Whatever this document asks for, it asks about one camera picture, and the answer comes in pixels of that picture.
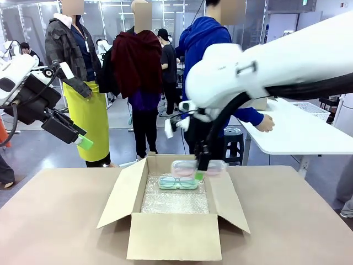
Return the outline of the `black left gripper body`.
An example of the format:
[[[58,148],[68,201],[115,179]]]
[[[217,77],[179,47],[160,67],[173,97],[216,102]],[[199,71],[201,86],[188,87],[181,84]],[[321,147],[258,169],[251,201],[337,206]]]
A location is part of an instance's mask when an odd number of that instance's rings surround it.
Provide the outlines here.
[[[79,136],[85,136],[87,133],[76,125],[67,115],[55,109],[46,109],[41,127],[67,144],[77,142]]]

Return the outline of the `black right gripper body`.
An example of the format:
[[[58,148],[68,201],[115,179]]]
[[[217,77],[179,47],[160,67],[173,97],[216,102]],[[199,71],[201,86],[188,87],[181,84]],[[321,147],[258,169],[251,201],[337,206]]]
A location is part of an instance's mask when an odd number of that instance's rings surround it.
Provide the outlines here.
[[[195,159],[211,159],[211,151],[206,140],[197,140],[194,148]]]

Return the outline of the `person's left hand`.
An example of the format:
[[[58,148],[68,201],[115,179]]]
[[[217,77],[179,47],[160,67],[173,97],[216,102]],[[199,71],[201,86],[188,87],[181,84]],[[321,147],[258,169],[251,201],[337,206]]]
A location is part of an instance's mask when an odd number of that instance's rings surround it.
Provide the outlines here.
[[[275,126],[275,123],[272,119],[271,116],[264,114],[263,120],[259,125],[256,126],[256,129],[260,132],[270,132],[273,130],[273,127]]]

